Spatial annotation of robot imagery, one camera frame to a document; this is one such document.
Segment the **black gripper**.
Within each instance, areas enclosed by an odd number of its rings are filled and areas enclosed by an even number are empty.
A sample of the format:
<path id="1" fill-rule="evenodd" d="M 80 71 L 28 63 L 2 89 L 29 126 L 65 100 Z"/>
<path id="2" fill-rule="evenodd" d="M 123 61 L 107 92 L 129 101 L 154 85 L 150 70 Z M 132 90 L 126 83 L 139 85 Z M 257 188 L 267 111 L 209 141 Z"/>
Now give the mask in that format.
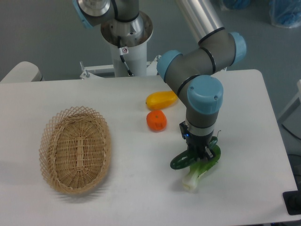
<path id="1" fill-rule="evenodd" d="M 182 138 L 186 140 L 190 161 L 196 161 L 198 153 L 201 153 L 200 159 L 202 161 L 211 161 L 215 157 L 215 153 L 212 150 L 214 143 L 211 142 L 215 124 L 206 128 L 198 128 L 188 121 L 183 121 L 179 126 Z"/>

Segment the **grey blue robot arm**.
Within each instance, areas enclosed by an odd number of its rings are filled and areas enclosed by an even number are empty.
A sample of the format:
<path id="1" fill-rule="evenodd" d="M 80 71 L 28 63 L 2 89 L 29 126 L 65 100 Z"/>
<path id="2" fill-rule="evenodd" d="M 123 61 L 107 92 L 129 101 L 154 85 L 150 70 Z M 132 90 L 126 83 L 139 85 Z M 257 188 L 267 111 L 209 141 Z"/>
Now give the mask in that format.
<path id="1" fill-rule="evenodd" d="M 225 30 L 210 1 L 179 0 L 177 5 L 198 49 L 186 55 L 176 50 L 166 52 L 157 60 L 157 71 L 186 106 L 180 130 L 188 147 L 171 161 L 173 169 L 182 169 L 217 156 L 212 135 L 223 86 L 213 74 L 243 59 L 246 43 L 239 33 Z M 111 47 L 116 77 L 146 75 L 146 43 L 153 25 L 139 9 L 138 1 L 75 0 L 73 6 L 86 28 L 101 27 Z"/>

